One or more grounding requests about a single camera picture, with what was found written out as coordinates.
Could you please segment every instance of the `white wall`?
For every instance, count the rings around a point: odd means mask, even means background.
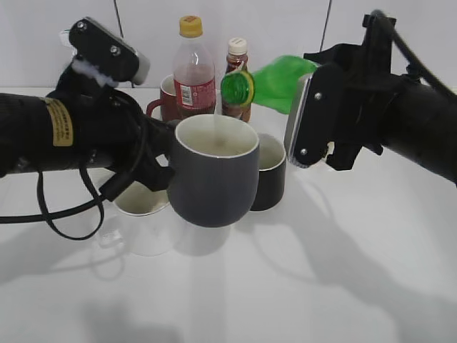
[[[396,28],[422,62],[447,85],[457,87],[455,0],[333,0],[324,48],[360,44],[363,15],[374,9],[397,18]],[[404,73],[406,65],[395,49],[393,72]]]
[[[179,44],[178,19],[201,16],[204,35],[219,79],[225,68],[226,42],[249,42],[251,69],[280,54],[319,48],[328,0],[117,0],[126,40],[152,63],[144,86],[158,86],[171,73]],[[324,47],[359,44],[363,14],[381,8],[398,19],[397,28],[423,61],[450,86],[457,86],[457,46],[451,0],[333,0]],[[113,0],[1,0],[0,86],[53,86],[71,52],[59,32],[92,16],[117,33]],[[393,71],[406,63],[395,54]]]
[[[179,45],[179,17],[201,16],[217,74],[225,69],[226,42],[248,39],[256,69],[281,54],[318,49],[328,0],[117,0],[124,35],[151,60],[144,86],[170,74]],[[59,32],[92,16],[118,33],[112,0],[1,0],[0,86],[53,86],[71,51]]]
[[[1,0],[0,86],[54,86],[71,58],[59,32],[84,16],[117,27],[112,0]]]

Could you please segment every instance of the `mug rim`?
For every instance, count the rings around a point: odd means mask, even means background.
[[[120,193],[120,195],[119,195],[117,198],[115,198],[115,200],[113,200],[113,202],[112,202],[112,204],[116,207],[116,209],[117,209],[118,211],[120,211],[122,214],[125,214],[125,215],[130,216],[130,217],[145,217],[145,216],[149,216],[149,215],[151,215],[151,214],[154,214],[154,213],[157,213],[157,212],[161,211],[162,209],[164,209],[165,207],[167,207],[167,206],[170,204],[170,199],[168,199],[168,194],[167,194],[166,192],[164,192],[164,195],[165,195],[167,201],[166,201],[162,206],[160,206],[159,208],[153,209],[152,211],[148,211],[148,212],[144,212],[144,213],[133,213],[133,212],[128,212],[128,211],[126,211],[125,209],[122,209],[122,208],[118,205],[118,202],[119,202],[120,198],[122,197],[123,193],[124,193],[125,191],[127,191],[130,187],[132,187],[132,185],[133,185],[133,184],[131,184],[129,187],[127,187],[127,188],[126,188],[122,193]]]
[[[264,169],[259,168],[258,170],[260,172],[267,172],[268,170],[273,170],[273,169],[278,168],[286,160],[286,155],[287,155],[286,148],[284,148],[284,145],[275,136],[273,136],[271,134],[260,133],[260,134],[258,134],[259,140],[260,140],[260,136],[268,137],[269,139],[272,139],[273,141],[275,141],[275,143],[277,143],[281,147],[281,151],[283,152],[283,154],[282,154],[281,160],[274,166],[271,166],[269,168],[264,168]]]
[[[163,93],[165,93],[166,95],[176,97],[176,90],[175,90],[175,94],[172,94],[172,93],[167,92],[167,91],[164,89],[164,82],[167,81],[168,79],[172,79],[172,81],[174,81],[174,75],[173,75],[173,74],[169,74],[169,75],[165,76],[165,77],[162,79],[162,81],[160,81],[160,90],[161,90]]]
[[[158,209],[155,209],[153,211],[149,211],[149,212],[146,212],[146,213],[132,213],[132,212],[127,212],[126,210],[122,209],[121,207],[119,207],[119,205],[116,203],[116,200],[113,201],[113,204],[114,206],[116,207],[116,209],[121,212],[122,214],[125,214],[129,217],[146,217],[146,216],[150,216],[151,214],[155,214],[159,211],[161,211],[162,209],[164,209],[165,207],[167,207],[168,205],[170,205],[170,201],[167,202],[166,204],[164,204],[162,207],[159,207]]]
[[[189,122],[191,120],[196,120],[198,118],[201,118],[202,116],[220,116],[221,118],[224,118],[223,120],[234,120],[234,121],[237,121],[239,122],[241,125],[244,125],[244,126],[247,126],[248,129],[254,134],[254,136],[256,137],[256,143],[254,144],[254,146],[249,149],[248,151],[245,151],[241,154],[234,154],[234,155],[228,155],[228,156],[220,156],[220,155],[215,155],[215,154],[207,154],[205,152],[201,152],[201,151],[198,151],[198,150],[195,150],[193,148],[191,148],[188,144],[185,144],[181,138],[179,138],[179,135],[178,135],[178,132],[179,132],[179,129],[180,129],[180,126],[183,125],[183,123],[186,123],[186,122]],[[239,120],[239,119],[236,119],[236,118],[233,118],[231,116],[223,116],[222,114],[197,114],[196,116],[190,116],[188,118],[185,118],[184,120],[180,121],[179,124],[176,126],[175,128],[175,137],[176,137],[176,140],[179,142],[179,144],[181,146],[183,146],[184,148],[188,149],[189,151],[192,151],[193,153],[195,154],[198,154],[200,156],[205,156],[205,157],[211,157],[211,158],[217,158],[217,159],[235,159],[235,158],[238,158],[238,157],[242,157],[242,156],[246,156],[246,155],[249,155],[251,152],[253,152],[254,150],[256,150],[258,147],[259,147],[259,144],[260,144],[260,139],[258,137],[258,134],[256,132],[256,130],[254,130],[252,128],[251,125],[245,123],[244,121],[242,120]]]

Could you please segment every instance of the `black mug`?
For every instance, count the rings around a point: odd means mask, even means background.
[[[260,162],[256,199],[251,211],[265,211],[280,202],[286,180],[286,150],[269,134],[259,134]]]
[[[171,206],[202,227],[237,222],[251,208],[258,184],[259,140],[248,124],[229,116],[201,114],[175,129],[168,187]]]

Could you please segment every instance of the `green plastic bottle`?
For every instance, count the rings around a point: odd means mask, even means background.
[[[281,56],[250,74],[233,71],[222,79],[221,95],[230,105],[246,106],[251,102],[289,114],[298,79],[318,68],[314,62],[298,56]]]

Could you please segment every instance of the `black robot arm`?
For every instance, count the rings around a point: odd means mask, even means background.
[[[38,172],[37,199],[41,214],[0,217],[0,223],[46,221],[70,239],[53,219],[114,200],[132,182],[152,191],[166,189],[173,171],[156,157],[168,154],[174,126],[148,118],[128,94],[115,89],[119,82],[140,84],[149,62],[123,40],[91,18],[73,25],[70,42],[77,55],[45,98],[0,94],[0,177]],[[86,169],[104,167],[115,172],[99,190]],[[43,172],[79,169],[94,200],[79,207],[49,213],[44,201]]]
[[[363,19],[362,45],[304,54],[321,66],[302,78],[288,118],[284,143],[294,164],[325,157],[335,170],[349,170],[362,147],[381,155],[384,146],[456,183],[457,96],[417,59],[395,23],[376,10]],[[393,42],[409,60],[407,74],[391,74]]]

